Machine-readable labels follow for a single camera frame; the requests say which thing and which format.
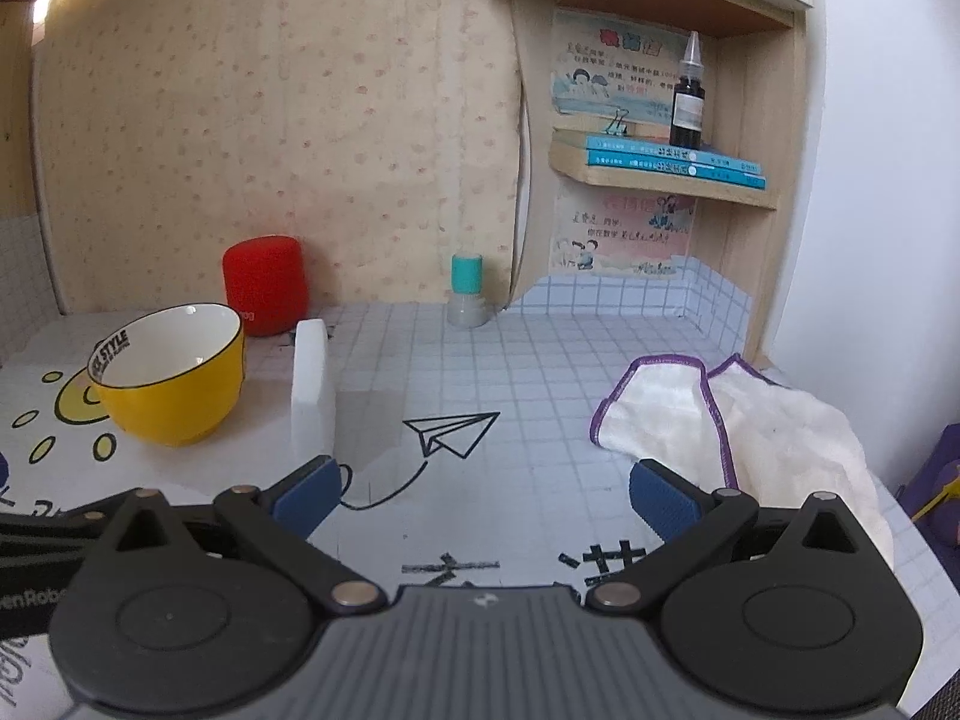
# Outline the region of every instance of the grid backsplash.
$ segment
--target grid backsplash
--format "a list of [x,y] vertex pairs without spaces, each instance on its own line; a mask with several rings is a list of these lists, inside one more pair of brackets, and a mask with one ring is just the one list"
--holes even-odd
[[0,365],[57,317],[40,219],[0,218]]
[[696,257],[674,256],[674,279],[591,274],[544,276],[510,314],[686,317],[727,353],[742,352],[752,298]]

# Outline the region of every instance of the sun drawing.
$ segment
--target sun drawing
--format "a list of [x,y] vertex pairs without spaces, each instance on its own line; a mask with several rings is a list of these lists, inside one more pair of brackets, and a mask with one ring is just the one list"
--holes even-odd
[[[64,378],[63,371],[50,370],[40,376],[40,381],[44,384],[55,384],[62,378]],[[40,410],[30,409],[13,420],[11,428],[16,429],[29,425],[38,416],[40,416]],[[109,417],[107,411],[97,399],[96,392],[93,391],[85,367],[74,373],[67,379],[66,384],[59,389],[54,401],[54,416],[66,425],[92,425]],[[55,444],[56,436],[45,437],[30,453],[28,461],[30,465],[39,463],[49,455]],[[113,457],[116,450],[117,437],[112,433],[102,433],[93,442],[93,459],[103,463]]]

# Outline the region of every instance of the bowl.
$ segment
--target bowl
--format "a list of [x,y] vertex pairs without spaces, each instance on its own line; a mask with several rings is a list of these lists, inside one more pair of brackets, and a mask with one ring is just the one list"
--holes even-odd
[[240,314],[191,303],[147,314],[94,347],[93,389],[123,430],[167,446],[211,434],[240,397],[244,378]]

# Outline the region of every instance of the red speaker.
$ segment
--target red speaker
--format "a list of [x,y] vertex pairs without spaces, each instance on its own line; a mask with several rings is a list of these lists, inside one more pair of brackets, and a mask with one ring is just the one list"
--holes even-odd
[[296,238],[266,235],[224,252],[227,305],[243,317],[248,336],[275,336],[306,318],[304,254]]

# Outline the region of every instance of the paper airplane drawing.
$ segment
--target paper airplane drawing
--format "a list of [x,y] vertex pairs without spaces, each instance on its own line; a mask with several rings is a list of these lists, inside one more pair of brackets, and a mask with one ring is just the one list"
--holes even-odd
[[446,449],[461,460],[466,460],[483,436],[487,435],[499,415],[499,412],[461,413],[455,416],[405,419],[403,424],[419,437],[424,458]]

